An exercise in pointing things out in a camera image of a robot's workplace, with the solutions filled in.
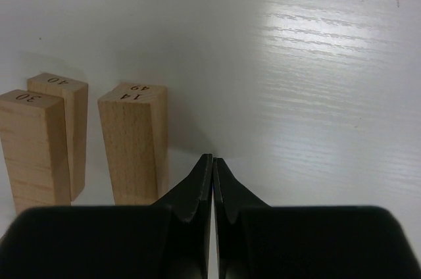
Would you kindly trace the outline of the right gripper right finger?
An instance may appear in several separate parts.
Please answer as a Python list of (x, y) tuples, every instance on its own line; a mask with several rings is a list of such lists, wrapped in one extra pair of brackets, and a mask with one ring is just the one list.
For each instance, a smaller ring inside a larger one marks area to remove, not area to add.
[(271, 278), (270, 207), (234, 176), (223, 158), (212, 166), (220, 278)]

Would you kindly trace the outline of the long light wood block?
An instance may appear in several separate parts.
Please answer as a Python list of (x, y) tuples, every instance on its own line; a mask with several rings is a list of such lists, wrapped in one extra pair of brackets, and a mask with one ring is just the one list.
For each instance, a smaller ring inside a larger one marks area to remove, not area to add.
[(1, 145), (17, 213), (71, 204), (63, 99), (21, 89), (2, 94)]

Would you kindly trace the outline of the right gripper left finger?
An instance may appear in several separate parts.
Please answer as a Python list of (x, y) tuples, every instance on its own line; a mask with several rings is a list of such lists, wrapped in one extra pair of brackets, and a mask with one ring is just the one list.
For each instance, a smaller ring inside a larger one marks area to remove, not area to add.
[(163, 278), (208, 277), (212, 163), (211, 154), (201, 155), (191, 172), (154, 203), (170, 212)]

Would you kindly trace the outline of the long pale wood block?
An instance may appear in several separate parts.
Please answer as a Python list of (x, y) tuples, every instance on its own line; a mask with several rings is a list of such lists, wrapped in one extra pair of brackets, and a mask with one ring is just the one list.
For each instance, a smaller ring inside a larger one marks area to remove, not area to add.
[(74, 201), (85, 187), (88, 84), (44, 72), (27, 79), (27, 88), (64, 100), (70, 196)]

